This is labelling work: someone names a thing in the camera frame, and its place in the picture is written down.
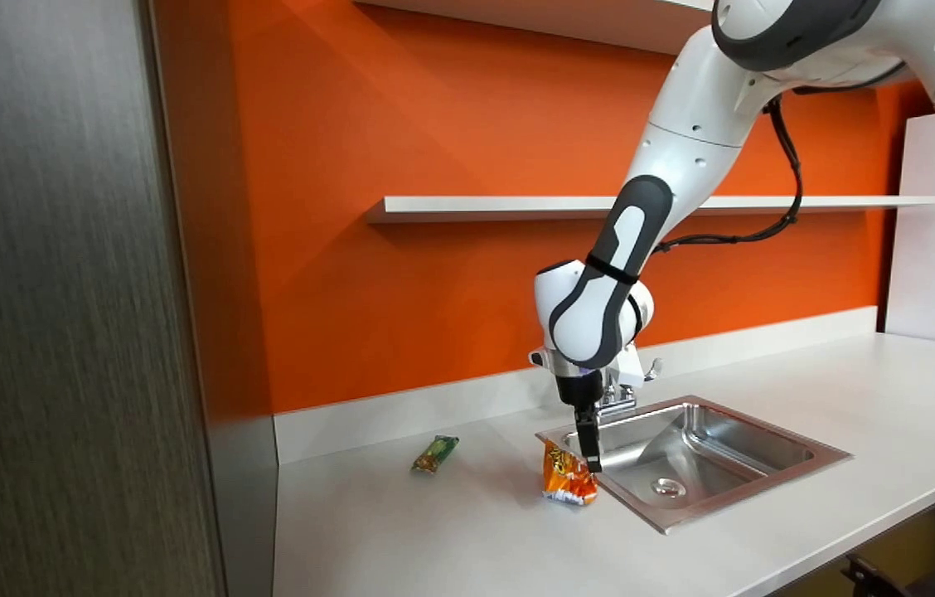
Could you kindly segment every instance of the white countertop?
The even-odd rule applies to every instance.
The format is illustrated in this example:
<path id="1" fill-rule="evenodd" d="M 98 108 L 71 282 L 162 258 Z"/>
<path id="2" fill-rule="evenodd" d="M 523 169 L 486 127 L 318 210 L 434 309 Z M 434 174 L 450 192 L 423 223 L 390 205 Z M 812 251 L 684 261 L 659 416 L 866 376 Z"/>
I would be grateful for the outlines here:
<path id="1" fill-rule="evenodd" d="M 809 476 L 655 533 L 610 495 L 571 510 L 540 495 L 545 403 L 431 429 L 281 470 L 275 597 L 420 594 L 768 594 L 935 504 L 935 340 L 845 336 L 645 387 L 703 395 L 848 452 Z M 407 474 L 431 434 L 461 443 Z"/>

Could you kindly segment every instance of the green object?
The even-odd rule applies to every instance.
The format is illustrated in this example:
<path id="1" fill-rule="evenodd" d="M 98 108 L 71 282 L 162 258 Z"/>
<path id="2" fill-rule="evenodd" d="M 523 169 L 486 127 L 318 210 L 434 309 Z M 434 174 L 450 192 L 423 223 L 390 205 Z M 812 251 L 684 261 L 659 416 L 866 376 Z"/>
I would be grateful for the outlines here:
<path id="1" fill-rule="evenodd" d="M 434 434 L 431 443 L 414 458 L 414 474 L 434 474 L 448 453 L 453 453 L 461 437 Z"/>

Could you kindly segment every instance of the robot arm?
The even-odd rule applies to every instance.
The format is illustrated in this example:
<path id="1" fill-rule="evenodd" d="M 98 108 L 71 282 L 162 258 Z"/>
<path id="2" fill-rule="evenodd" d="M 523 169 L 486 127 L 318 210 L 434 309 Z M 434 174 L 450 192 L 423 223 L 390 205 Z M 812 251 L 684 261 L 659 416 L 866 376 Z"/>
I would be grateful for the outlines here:
<path id="1" fill-rule="evenodd" d="M 714 27 L 684 47 L 659 90 L 595 250 L 533 279 L 548 338 L 533 361 L 572 403 L 595 470 L 596 403 L 610 372 L 634 369 L 634 338 L 652 318 L 640 268 L 655 241 L 727 178 L 771 97 L 866 87 L 902 63 L 935 98 L 935 0 L 717 0 Z"/>

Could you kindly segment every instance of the stainless steel sink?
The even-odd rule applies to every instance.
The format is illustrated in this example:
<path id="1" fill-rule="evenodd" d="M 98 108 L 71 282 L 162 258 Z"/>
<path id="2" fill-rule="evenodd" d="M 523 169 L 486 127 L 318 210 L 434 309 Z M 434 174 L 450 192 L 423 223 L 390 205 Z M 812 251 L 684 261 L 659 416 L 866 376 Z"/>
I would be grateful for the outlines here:
<path id="1" fill-rule="evenodd" d="M 572 429 L 545 437 L 579 453 Z M 687 395 L 599 422 L 596 482 L 668 533 L 840 458 L 848 453 Z"/>

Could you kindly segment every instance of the sink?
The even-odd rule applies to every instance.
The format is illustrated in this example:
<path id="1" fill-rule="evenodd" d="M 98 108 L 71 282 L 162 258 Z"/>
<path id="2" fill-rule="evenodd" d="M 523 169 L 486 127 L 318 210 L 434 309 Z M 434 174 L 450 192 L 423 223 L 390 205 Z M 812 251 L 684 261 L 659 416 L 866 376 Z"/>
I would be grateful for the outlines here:
<path id="1" fill-rule="evenodd" d="M 572 429 L 545 437 L 579 458 Z M 842 458 L 840 449 L 687 395 L 599 416 L 596 482 L 668 533 Z"/>

